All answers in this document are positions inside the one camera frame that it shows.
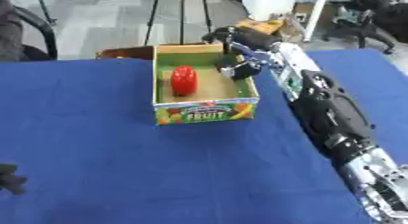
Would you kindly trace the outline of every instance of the blue table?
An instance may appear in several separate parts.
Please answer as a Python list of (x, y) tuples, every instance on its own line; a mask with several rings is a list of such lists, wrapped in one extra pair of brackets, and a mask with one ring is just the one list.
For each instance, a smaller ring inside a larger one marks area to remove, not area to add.
[[(408, 80), (371, 50), (313, 52), (408, 162)], [(2, 224), (370, 223), (263, 72), (253, 120), (155, 127), (151, 63), (0, 66), (0, 162), (29, 176), (0, 192)]]

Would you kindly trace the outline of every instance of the chair wheel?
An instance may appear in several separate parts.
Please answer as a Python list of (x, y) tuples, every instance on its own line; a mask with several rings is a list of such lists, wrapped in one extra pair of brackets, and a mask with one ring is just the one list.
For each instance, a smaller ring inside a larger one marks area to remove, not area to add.
[(388, 49), (385, 49), (384, 50), (384, 53), (386, 54), (386, 55), (391, 55), (391, 54), (393, 54), (395, 52), (395, 49), (393, 49), (393, 48), (388, 48)]

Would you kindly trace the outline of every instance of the printed fruit graphic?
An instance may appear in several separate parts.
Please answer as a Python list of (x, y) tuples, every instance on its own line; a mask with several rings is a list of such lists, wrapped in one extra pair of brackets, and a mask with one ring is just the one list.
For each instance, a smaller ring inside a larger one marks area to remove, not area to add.
[(180, 123), (183, 121), (183, 116), (181, 114), (174, 114), (171, 115), (170, 119), (174, 123)]
[(197, 72), (191, 66), (178, 66), (171, 74), (171, 86), (176, 96), (188, 96), (197, 89)]
[(250, 118), (252, 117), (252, 112), (247, 112), (245, 115), (243, 115), (242, 117), (244, 118)]
[(212, 106), (216, 106), (217, 103), (215, 101), (208, 101), (208, 102), (200, 103), (199, 105), (204, 106), (204, 107), (212, 107)]
[(160, 117), (167, 117), (168, 116), (168, 111), (164, 107), (160, 107), (156, 110), (158, 113), (158, 116)]
[(166, 125), (166, 124), (170, 123), (170, 119), (167, 118), (167, 117), (159, 117), (158, 118), (158, 123), (160, 125)]
[(236, 110), (231, 110), (228, 114), (229, 114), (230, 117), (234, 117), (235, 115), (238, 114), (238, 111), (236, 111)]
[(178, 114), (178, 113), (180, 113), (180, 111), (181, 111), (180, 108), (177, 108), (177, 107), (168, 108), (168, 113), (170, 115)]
[(247, 109), (248, 105), (249, 105), (249, 104), (239, 103), (239, 104), (237, 104), (237, 105), (235, 106), (235, 110), (238, 111), (238, 112), (242, 112), (242, 111), (244, 111), (245, 109)]

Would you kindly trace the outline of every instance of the red fruit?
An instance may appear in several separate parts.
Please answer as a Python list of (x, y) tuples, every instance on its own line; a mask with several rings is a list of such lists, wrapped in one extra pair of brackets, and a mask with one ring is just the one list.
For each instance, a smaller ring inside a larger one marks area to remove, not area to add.
[(171, 86), (175, 95), (191, 95), (197, 89), (197, 72), (191, 66), (178, 66), (171, 74)]

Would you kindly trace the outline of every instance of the desk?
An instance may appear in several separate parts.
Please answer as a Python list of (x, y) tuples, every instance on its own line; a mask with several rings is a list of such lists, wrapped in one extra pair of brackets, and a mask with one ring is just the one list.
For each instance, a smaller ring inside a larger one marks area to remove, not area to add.
[[(312, 52), (349, 89), (378, 142), (408, 162), (408, 80), (372, 50)], [(155, 127), (151, 63), (2, 64), (0, 192), (6, 224), (370, 223), (267, 71), (252, 120)]]

